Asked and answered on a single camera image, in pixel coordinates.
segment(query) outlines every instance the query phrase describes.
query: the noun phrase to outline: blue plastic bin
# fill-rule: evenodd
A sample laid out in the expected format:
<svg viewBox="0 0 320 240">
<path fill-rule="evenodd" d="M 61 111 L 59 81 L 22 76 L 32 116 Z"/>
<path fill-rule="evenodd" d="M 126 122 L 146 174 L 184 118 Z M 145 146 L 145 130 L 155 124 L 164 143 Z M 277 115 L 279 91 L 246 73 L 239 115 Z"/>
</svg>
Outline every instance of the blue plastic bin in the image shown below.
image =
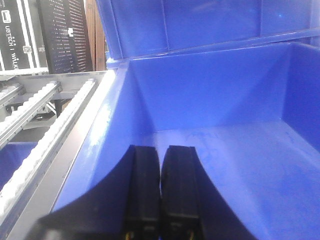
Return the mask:
<svg viewBox="0 0 320 240">
<path fill-rule="evenodd" d="M 122 64 L 55 209 L 95 186 L 129 145 L 155 146 L 161 161 L 169 145 L 195 146 L 259 240 L 320 239 L 319 75 L 320 51 L 300 43 Z"/>
<path fill-rule="evenodd" d="M 114 60 L 200 46 L 220 50 L 292 40 L 319 46 L 319 0 L 96 2 Z"/>
<path fill-rule="evenodd" d="M 36 144 L 36 142 L 10 142 L 0 150 L 0 191 Z"/>
</svg>

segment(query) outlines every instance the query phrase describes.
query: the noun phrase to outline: perforated black panel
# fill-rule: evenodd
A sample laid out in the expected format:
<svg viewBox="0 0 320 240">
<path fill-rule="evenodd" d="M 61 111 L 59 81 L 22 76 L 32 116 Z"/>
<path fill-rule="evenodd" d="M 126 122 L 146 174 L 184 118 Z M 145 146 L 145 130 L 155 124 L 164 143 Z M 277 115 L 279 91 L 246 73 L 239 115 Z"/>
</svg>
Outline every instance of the perforated black panel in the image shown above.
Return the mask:
<svg viewBox="0 0 320 240">
<path fill-rule="evenodd" d="M 37 0 L 49 72 L 92 71 L 83 0 Z"/>
</svg>

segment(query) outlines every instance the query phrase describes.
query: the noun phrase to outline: bin floor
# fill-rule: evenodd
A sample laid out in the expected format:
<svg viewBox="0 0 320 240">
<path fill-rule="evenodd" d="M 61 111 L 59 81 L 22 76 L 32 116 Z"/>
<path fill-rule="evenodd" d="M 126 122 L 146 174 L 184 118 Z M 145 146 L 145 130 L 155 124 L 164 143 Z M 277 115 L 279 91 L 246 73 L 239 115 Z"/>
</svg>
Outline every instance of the bin floor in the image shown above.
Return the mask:
<svg viewBox="0 0 320 240">
<path fill-rule="evenodd" d="M 291 239 L 290 232 L 295 238 L 297 229 L 312 233 L 320 221 L 320 154 L 282 120 L 160 131 L 153 140 L 160 160 L 168 145 L 195 146 L 212 182 L 247 226 Z"/>
</svg>

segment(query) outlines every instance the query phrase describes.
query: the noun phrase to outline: aluminum rail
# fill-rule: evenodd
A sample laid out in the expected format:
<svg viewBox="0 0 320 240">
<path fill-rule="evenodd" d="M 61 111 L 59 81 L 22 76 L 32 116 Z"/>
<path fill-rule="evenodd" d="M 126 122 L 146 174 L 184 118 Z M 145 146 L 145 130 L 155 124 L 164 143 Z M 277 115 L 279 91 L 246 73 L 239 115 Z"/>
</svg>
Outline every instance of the aluminum rail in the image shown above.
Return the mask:
<svg viewBox="0 0 320 240">
<path fill-rule="evenodd" d="M 60 90 L 60 83 L 52 81 L 45 85 L 41 90 L 35 93 L 11 116 L 7 116 L 3 122 L 0 122 L 0 150 L 30 122 L 38 111 L 43 108 L 52 97 Z"/>
<path fill-rule="evenodd" d="M 48 73 L 49 70 L 47 67 L 35 67 L 27 69 L 16 69 L 16 70 L 4 70 L 0 71 L 2 76 L 15 76 L 15 75 L 28 75 L 28 74 L 42 74 Z"/>
<path fill-rule="evenodd" d="M 14 84 L 8 86 L 0 91 L 0 107 L 7 106 L 12 100 L 14 100 L 18 95 L 24 92 L 24 87 L 21 84 Z"/>
<path fill-rule="evenodd" d="M 89 79 L 84 83 L 36 147 L 31 150 L 30 155 L 13 173 L 9 182 L 4 185 L 0 192 L 0 239 L 7 238 L 52 159 L 95 92 L 97 85 L 94 79 Z"/>
</svg>

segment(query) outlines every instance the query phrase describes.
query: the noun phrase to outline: white label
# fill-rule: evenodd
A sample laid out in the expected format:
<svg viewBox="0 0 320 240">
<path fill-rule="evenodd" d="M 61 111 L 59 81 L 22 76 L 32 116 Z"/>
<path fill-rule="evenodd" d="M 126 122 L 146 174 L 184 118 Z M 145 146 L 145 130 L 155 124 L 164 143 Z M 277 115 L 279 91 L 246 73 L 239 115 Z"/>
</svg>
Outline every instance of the white label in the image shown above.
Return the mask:
<svg viewBox="0 0 320 240">
<path fill-rule="evenodd" d="M 74 36 L 74 29 L 69 27 L 68 34 L 69 34 L 69 37 L 73 37 Z"/>
<path fill-rule="evenodd" d="M 1 11 L 2 21 L 4 24 L 11 23 L 11 15 L 9 10 L 2 10 Z"/>
</svg>

